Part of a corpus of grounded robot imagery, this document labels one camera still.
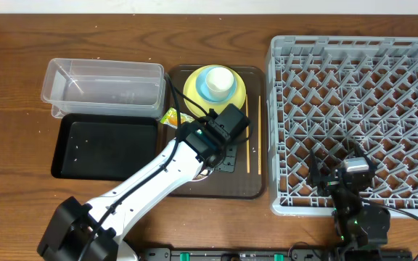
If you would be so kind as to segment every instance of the lattice basket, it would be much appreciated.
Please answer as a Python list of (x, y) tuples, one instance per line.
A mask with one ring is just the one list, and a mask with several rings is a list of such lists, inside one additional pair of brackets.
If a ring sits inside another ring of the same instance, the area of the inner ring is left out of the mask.
[(327, 173), (360, 146), (378, 165), (361, 196), (418, 215), (418, 38), (277, 36), (266, 62), (274, 213), (330, 215), (309, 152)]

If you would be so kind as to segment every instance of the yellow plate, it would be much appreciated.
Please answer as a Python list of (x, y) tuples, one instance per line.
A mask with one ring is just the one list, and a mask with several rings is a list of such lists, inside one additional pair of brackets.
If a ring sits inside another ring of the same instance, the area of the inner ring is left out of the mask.
[[(201, 73), (202, 70), (204, 70), (207, 67), (224, 67), (226, 69), (229, 69), (234, 77), (235, 80), (237, 81), (237, 90), (235, 91), (235, 93), (233, 94), (233, 96), (230, 98), (230, 100), (225, 101), (224, 103), (213, 103), (213, 102), (209, 102), (204, 100), (197, 92), (196, 90), (196, 78), (197, 76)], [(233, 71), (232, 69), (225, 67), (225, 66), (221, 66), (221, 65), (208, 65), (208, 66), (204, 66), (201, 67), (198, 70), (195, 70), (187, 79), (187, 81), (185, 82), (185, 86), (183, 88), (183, 94), (185, 94), (188, 98), (190, 98), (191, 100), (193, 100), (196, 104), (199, 104), (203, 109), (205, 109), (206, 112), (209, 112), (209, 109), (214, 109), (218, 114), (220, 114), (225, 107), (227, 107), (227, 105), (229, 104), (233, 104), (234, 106), (238, 107), (239, 109), (241, 109), (241, 107), (243, 107), (243, 104), (245, 103), (245, 97), (246, 97), (246, 86), (245, 83), (243, 82), (243, 79), (241, 79), (241, 77), (238, 75), (238, 73), (236, 73), (235, 71)], [(195, 105), (191, 104), (189, 101), (185, 100), (185, 105), (188, 107), (189, 111), (192, 112), (194, 115), (196, 115), (196, 117), (203, 117), (204, 112), (201, 112), (200, 109), (198, 109)]]

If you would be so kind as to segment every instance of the wooden table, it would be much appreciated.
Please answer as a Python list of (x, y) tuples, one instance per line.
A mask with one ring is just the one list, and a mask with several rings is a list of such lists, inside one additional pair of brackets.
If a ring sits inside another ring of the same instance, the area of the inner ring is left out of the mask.
[[(40, 100), (55, 57), (263, 69), (277, 35), (418, 36), (418, 16), (0, 15), (0, 260), (40, 260), (36, 247), (56, 206), (115, 182), (49, 173), (60, 121)], [(332, 245), (330, 217), (278, 217), (253, 201), (166, 198), (128, 235), (138, 246), (287, 249)], [(418, 223), (393, 219), (388, 247), (418, 252)]]

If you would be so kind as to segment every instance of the yellow packet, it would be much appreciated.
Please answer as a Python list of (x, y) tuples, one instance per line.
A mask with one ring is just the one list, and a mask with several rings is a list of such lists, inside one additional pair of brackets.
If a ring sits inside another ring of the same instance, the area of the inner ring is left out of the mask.
[[(181, 123), (185, 122), (192, 122), (194, 120), (193, 117), (180, 112)], [(162, 119), (160, 119), (160, 123), (167, 124), (172, 128), (177, 128), (177, 110), (174, 108), (170, 108), (164, 115)]]

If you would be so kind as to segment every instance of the crate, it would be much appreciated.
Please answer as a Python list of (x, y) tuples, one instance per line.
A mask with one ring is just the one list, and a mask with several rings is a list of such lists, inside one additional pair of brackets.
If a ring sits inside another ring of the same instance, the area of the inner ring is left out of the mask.
[(331, 215), (309, 151), (327, 172), (358, 144), (378, 166), (361, 196), (418, 215), (418, 38), (277, 36), (266, 72), (275, 214)]

